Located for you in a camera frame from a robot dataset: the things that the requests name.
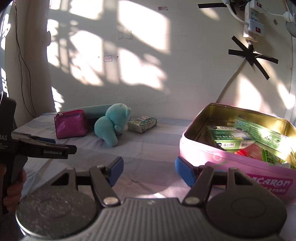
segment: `pink label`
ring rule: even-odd
[[[280,177],[267,177],[254,174],[247,174],[254,181],[261,184],[265,189],[275,195],[284,195],[293,184],[293,179]]]

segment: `gray ribbed surface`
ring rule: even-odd
[[[26,241],[35,239],[26,237]],[[242,240],[212,227],[198,208],[182,206],[178,199],[126,199],[106,208],[95,223],[72,241],[229,241]],[[272,236],[262,241],[279,241]]]

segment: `power strip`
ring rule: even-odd
[[[259,15],[263,11],[262,4],[256,0],[246,4],[244,18],[249,25],[244,26],[244,38],[247,42],[257,42],[256,37],[264,35],[264,25],[259,22]]]

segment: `rolled teal mat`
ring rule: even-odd
[[[94,118],[100,118],[104,116],[107,109],[112,105],[113,104],[86,106],[86,107],[64,110],[62,111],[62,113],[67,111],[72,111],[72,110],[84,110],[84,113],[87,119],[94,119]]]

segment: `pink pouch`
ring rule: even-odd
[[[83,110],[73,110],[58,114],[54,117],[58,139],[85,136],[88,123]]]

